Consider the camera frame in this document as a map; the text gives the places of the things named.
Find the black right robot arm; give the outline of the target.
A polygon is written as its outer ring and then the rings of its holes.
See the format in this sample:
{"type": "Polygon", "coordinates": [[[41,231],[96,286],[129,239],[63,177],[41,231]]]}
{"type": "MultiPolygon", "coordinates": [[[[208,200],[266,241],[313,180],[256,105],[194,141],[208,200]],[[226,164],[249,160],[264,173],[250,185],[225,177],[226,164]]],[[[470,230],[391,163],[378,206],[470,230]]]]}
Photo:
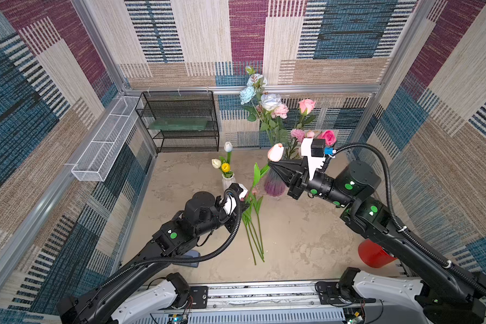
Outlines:
{"type": "Polygon", "coordinates": [[[302,193],[319,197],[343,212],[341,220],[355,233],[382,247],[413,270],[422,288],[410,299],[432,323],[483,323],[486,306],[486,275],[471,273],[454,263],[440,265],[430,257],[435,249],[391,215],[389,208],[373,198],[381,179],[368,164],[351,162],[336,178],[321,169],[310,171],[307,159],[271,162],[289,188],[292,198],[302,193]]]}

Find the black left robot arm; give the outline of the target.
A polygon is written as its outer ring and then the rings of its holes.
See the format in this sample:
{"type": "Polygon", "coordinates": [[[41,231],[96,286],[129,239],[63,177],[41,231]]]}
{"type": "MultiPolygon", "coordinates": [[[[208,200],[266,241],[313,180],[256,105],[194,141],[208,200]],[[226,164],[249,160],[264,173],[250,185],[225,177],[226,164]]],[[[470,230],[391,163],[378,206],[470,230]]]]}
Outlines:
{"type": "Polygon", "coordinates": [[[105,282],[80,297],[67,296],[57,304],[62,323],[134,323],[154,311],[191,305],[190,286],[180,274],[170,274],[155,288],[139,292],[154,275],[172,264],[202,263],[224,252],[235,239],[248,190],[233,183],[223,196],[198,192],[185,208],[164,223],[152,239],[125,266],[105,282]],[[229,231],[227,240],[204,256],[190,257],[200,237],[219,228],[229,231]]]}

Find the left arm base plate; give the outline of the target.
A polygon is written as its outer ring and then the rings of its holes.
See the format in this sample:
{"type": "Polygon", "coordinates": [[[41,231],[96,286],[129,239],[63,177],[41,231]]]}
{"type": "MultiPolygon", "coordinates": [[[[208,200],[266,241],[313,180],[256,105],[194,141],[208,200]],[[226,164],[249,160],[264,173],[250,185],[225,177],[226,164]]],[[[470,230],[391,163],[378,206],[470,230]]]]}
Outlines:
{"type": "Polygon", "coordinates": [[[209,297],[208,286],[191,286],[186,299],[187,309],[206,309],[209,297]]]}

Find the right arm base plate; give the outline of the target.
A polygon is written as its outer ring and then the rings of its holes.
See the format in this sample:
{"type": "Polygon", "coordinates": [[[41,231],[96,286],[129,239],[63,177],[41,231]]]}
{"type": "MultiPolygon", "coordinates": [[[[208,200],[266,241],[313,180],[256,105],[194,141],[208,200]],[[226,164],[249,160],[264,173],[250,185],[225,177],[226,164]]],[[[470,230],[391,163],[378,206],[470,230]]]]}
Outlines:
{"type": "Polygon", "coordinates": [[[375,298],[365,298],[354,288],[355,277],[361,272],[359,268],[348,267],[338,281],[319,281],[315,291],[322,305],[349,306],[353,304],[375,303],[375,298]]]}

